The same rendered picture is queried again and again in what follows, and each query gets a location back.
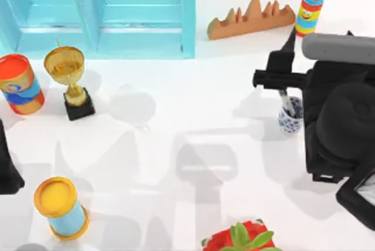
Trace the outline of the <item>orange mountain-shaped holder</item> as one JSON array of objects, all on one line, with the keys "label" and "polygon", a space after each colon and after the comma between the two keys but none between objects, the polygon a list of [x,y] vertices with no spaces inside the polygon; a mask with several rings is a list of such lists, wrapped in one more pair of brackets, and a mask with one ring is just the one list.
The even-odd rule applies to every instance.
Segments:
[{"label": "orange mountain-shaped holder", "polygon": [[214,18],[207,27],[207,36],[210,40],[224,39],[292,25],[295,20],[289,5],[280,8],[279,2],[274,1],[261,9],[260,0],[251,0],[245,12],[241,8],[230,9],[222,21]]}]

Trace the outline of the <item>blue can with yellow lid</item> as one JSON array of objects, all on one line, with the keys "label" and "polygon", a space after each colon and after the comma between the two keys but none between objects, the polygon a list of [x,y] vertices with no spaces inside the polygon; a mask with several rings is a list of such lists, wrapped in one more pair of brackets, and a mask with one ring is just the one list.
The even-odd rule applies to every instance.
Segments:
[{"label": "blue can with yellow lid", "polygon": [[76,187],[65,177],[43,181],[36,188],[33,202],[60,240],[75,240],[88,228],[88,213],[78,199]]}]

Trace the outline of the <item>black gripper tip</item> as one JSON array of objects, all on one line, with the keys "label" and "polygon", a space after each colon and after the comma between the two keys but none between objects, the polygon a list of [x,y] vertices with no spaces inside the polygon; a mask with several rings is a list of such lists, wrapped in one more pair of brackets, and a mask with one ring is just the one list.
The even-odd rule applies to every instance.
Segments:
[{"label": "black gripper tip", "polygon": [[0,195],[14,195],[24,186],[25,182],[9,153],[4,125],[0,119]]}]

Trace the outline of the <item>red yellow blue can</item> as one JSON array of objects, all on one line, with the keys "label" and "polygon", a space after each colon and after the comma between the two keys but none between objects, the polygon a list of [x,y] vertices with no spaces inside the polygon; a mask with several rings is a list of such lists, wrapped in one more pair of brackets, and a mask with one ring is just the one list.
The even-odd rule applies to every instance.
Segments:
[{"label": "red yellow blue can", "polygon": [[314,33],[324,0],[302,0],[296,16],[296,34],[304,37]]}]

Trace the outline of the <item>red pot with green plant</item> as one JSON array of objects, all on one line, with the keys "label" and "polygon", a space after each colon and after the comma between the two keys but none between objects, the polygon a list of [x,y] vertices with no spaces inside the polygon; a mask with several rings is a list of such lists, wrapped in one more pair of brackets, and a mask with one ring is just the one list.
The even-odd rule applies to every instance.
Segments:
[{"label": "red pot with green plant", "polygon": [[261,219],[237,222],[230,228],[217,232],[201,242],[202,251],[282,251],[272,241]]}]

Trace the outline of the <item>blue and white cup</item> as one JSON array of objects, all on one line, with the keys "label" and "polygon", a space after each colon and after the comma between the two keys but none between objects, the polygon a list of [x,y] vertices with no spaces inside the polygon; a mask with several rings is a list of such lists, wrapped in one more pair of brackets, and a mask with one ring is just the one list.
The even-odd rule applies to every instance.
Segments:
[{"label": "blue and white cup", "polygon": [[285,134],[297,134],[302,128],[302,122],[304,119],[304,110],[302,100],[298,97],[291,97],[291,104],[295,110],[295,115],[291,116],[284,107],[278,115],[278,124],[282,132]]}]

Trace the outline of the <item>gold trophy on black base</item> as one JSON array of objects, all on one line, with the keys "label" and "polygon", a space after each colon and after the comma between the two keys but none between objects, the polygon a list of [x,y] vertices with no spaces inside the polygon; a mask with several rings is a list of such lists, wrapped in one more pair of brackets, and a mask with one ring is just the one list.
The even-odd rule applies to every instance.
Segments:
[{"label": "gold trophy on black base", "polygon": [[95,109],[88,91],[77,84],[84,73],[82,51],[72,46],[59,46],[46,55],[43,63],[55,82],[67,86],[63,95],[69,120],[93,115]]}]

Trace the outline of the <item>light blue rack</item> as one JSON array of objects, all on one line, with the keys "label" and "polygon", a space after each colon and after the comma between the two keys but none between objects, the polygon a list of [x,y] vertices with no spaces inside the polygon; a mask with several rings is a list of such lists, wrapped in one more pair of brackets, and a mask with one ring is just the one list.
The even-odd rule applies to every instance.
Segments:
[{"label": "light blue rack", "polygon": [[195,55],[196,0],[0,0],[0,55],[58,45],[90,59]]}]

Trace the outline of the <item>orange and blue can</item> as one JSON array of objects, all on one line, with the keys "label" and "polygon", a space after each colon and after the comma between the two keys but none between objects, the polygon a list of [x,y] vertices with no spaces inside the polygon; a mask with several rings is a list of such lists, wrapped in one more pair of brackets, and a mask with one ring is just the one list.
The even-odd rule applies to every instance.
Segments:
[{"label": "orange and blue can", "polygon": [[20,54],[0,57],[0,91],[11,109],[20,115],[37,112],[45,102],[28,58]]}]

